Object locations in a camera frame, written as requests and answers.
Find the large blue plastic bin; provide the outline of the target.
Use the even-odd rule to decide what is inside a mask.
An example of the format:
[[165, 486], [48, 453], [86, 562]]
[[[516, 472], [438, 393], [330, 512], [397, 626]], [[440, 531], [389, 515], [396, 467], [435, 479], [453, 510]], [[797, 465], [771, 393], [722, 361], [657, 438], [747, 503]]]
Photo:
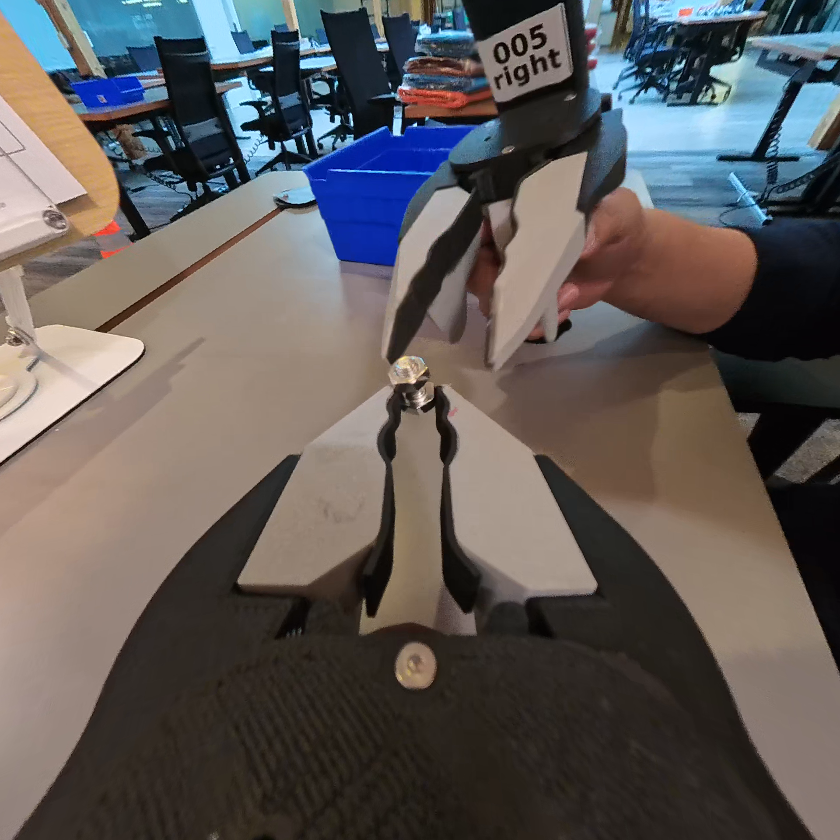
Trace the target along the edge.
[[381, 128], [304, 166], [337, 258], [392, 267], [408, 204], [472, 130]]

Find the orange traffic cone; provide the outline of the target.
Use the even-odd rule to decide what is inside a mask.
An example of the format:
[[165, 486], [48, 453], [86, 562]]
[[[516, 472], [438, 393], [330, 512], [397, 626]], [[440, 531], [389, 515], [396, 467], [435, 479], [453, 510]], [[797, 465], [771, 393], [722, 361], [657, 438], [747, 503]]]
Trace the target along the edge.
[[108, 259], [130, 247], [132, 240], [116, 219], [92, 235], [102, 259]]

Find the person's right forearm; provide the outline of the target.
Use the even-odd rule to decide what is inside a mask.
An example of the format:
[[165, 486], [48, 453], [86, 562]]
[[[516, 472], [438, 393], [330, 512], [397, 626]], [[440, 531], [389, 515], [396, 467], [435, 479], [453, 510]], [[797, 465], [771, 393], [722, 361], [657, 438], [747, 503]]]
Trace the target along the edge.
[[757, 256], [740, 309], [700, 337], [751, 361], [824, 360], [839, 354], [839, 222], [787, 219], [746, 229]]

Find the black office chair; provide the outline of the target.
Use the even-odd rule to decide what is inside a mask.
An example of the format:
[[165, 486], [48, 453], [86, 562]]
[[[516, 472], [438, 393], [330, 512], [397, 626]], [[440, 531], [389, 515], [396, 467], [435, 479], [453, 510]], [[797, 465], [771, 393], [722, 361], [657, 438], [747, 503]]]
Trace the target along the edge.
[[353, 138], [359, 140], [380, 129], [393, 132], [396, 95], [366, 12], [362, 8], [339, 13], [322, 10], [320, 15], [350, 107]]
[[203, 202], [212, 198], [211, 181], [222, 179], [230, 189], [250, 182], [205, 40], [156, 36], [154, 45], [175, 139], [159, 142], [162, 155], [149, 170], [171, 172], [190, 192], [200, 193]]
[[304, 90], [300, 68], [300, 41], [297, 30], [271, 33], [272, 64], [269, 74], [256, 73], [251, 80], [261, 79], [269, 101], [245, 101], [256, 110], [255, 119], [244, 122], [243, 131], [257, 131], [271, 150], [279, 153], [262, 165], [256, 175], [273, 170], [282, 163], [286, 170], [292, 163], [308, 164], [319, 154], [312, 135], [312, 117]]
[[649, 1], [632, 1], [633, 25], [623, 57], [626, 67], [613, 86], [620, 102], [632, 93], [629, 102], [655, 91], [662, 102], [669, 99], [680, 49], [674, 46], [676, 23], [652, 15]]
[[403, 82], [404, 66], [415, 57], [417, 27], [408, 13], [383, 17], [383, 31], [388, 46], [385, 72], [393, 91]]

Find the small blue plastic bin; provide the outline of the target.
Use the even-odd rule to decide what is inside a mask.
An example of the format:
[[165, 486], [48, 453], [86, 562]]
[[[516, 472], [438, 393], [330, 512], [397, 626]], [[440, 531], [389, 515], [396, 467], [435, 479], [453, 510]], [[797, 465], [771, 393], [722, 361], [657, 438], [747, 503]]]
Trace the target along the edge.
[[144, 99], [144, 86], [136, 76], [96, 77], [70, 86], [86, 109], [115, 109]]

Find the person's right hand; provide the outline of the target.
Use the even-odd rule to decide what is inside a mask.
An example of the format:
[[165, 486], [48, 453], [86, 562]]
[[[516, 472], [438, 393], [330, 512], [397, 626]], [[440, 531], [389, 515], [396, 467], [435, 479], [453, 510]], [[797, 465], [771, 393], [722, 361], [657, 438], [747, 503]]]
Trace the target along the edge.
[[595, 208], [581, 257], [553, 304], [558, 323], [599, 301], [683, 333], [710, 333], [747, 298], [758, 269], [749, 236], [644, 208], [618, 188]]

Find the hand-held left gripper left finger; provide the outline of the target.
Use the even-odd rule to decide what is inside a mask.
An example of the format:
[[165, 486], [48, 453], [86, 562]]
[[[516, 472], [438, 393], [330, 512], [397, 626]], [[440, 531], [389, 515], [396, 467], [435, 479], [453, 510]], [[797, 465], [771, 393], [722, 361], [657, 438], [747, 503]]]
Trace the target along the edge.
[[384, 387], [308, 444], [238, 587], [354, 607], [382, 603], [393, 568], [397, 395]]

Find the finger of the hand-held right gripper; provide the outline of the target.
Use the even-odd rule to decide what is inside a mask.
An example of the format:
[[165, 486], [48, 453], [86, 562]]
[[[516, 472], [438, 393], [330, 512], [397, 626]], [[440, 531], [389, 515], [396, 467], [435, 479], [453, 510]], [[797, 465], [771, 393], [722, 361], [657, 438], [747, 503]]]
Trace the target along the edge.
[[585, 244], [578, 208], [587, 153], [553, 160], [526, 176], [511, 205], [513, 233], [496, 278], [486, 341], [486, 365], [498, 371], [531, 331], [558, 337], [558, 296]]
[[449, 343], [461, 339], [483, 222], [478, 194], [460, 185], [425, 185], [412, 198], [385, 310], [381, 351], [387, 361], [408, 352], [426, 319]]

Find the silver hex bolt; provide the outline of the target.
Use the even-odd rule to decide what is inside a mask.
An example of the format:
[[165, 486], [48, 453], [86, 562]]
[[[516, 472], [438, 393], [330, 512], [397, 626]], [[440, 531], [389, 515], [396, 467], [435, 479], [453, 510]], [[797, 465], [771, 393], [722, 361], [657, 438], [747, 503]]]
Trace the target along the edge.
[[422, 394], [427, 393], [427, 386], [431, 384], [426, 362], [422, 357], [414, 355], [404, 355], [394, 361], [388, 369], [388, 379], [394, 393], [405, 404], [418, 405], [423, 399]]

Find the white metal bar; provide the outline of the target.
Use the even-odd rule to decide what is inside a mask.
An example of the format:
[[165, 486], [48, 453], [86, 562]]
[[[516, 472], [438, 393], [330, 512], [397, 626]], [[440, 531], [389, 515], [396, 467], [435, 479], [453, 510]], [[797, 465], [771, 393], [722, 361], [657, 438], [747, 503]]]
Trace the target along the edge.
[[766, 227], [773, 222], [773, 216], [762, 208], [757, 194], [748, 189], [734, 171], [728, 174], [728, 184], [735, 195], [728, 215], [748, 219], [749, 224], [755, 227]]

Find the stack of folded cloths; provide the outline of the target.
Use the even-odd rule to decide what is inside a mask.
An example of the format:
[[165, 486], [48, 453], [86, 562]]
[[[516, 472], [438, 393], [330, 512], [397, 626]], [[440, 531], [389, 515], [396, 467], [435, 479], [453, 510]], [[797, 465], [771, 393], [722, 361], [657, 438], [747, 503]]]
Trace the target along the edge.
[[419, 33], [396, 96], [406, 106], [462, 109], [492, 98], [470, 29]]

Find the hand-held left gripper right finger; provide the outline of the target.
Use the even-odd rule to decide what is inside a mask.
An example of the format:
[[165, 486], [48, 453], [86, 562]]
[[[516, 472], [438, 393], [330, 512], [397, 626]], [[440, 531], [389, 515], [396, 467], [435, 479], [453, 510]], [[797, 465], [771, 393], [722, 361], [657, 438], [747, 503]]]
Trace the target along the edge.
[[531, 449], [449, 385], [436, 388], [436, 428], [442, 569], [460, 610], [594, 594], [595, 577]]

